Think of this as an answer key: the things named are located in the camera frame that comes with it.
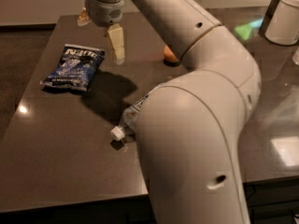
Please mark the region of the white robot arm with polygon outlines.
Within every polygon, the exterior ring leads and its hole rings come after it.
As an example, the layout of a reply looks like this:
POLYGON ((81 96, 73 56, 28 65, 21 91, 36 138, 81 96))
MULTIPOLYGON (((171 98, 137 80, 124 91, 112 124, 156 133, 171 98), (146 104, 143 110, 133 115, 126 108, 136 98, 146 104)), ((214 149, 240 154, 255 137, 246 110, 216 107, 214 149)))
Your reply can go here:
MULTIPOLYGON (((250 224, 239 135, 261 94, 243 45, 193 0, 131 0, 187 74, 141 107, 135 139, 157 224, 250 224)), ((85 0, 98 26, 120 21, 123 0, 85 0)))

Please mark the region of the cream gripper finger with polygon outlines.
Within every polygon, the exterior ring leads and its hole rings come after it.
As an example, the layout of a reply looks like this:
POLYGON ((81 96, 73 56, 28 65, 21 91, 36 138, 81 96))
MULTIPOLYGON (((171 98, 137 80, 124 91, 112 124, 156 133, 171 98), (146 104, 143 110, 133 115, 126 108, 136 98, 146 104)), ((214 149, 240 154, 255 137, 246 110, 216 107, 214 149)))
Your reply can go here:
POLYGON ((91 19, 89 17, 87 9, 84 7, 81 10, 80 15, 78 16, 77 24, 78 24, 78 26, 85 26, 85 25, 87 25, 90 22, 91 22, 91 19))
POLYGON ((117 65, 121 65, 125 60, 123 29, 115 23, 107 28, 107 39, 110 44, 112 59, 117 65))

